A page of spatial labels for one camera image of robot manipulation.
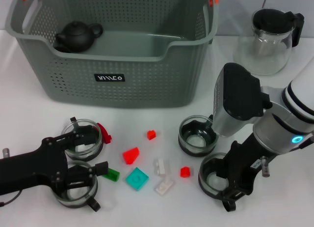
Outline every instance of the black teapot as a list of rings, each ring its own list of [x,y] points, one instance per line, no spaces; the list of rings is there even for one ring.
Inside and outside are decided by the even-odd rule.
[[[86,25],[83,22],[69,23],[60,34],[57,34],[56,40],[61,46],[55,49],[65,53],[80,53],[88,50],[104,32],[102,25]]]

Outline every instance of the blue indicator light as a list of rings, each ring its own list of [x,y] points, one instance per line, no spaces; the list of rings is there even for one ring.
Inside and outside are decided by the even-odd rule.
[[[303,136],[296,136],[291,140],[291,142],[298,143],[298,142],[301,142],[302,140],[303,140]]]

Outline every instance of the teapot lid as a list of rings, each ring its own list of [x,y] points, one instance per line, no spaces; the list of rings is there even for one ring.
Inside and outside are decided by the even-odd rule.
[[[71,22],[67,24],[63,32],[66,35],[81,35],[86,32],[88,26],[83,22]]]
[[[276,9],[261,9],[253,16],[253,25],[271,34],[285,34],[295,28],[295,15]]]

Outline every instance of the glass pitcher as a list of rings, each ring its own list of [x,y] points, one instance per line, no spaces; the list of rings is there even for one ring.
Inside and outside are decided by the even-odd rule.
[[[272,75],[285,67],[291,49],[298,45],[304,24],[300,13],[261,9],[252,25],[240,35],[234,61],[258,75]]]

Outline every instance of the teapot spout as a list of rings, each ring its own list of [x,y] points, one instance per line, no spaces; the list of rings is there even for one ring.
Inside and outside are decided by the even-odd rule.
[[[56,34],[55,35],[55,38],[56,38],[56,40],[58,41],[58,42],[64,42],[65,41],[65,39],[66,39],[66,36],[64,35],[64,34]]]

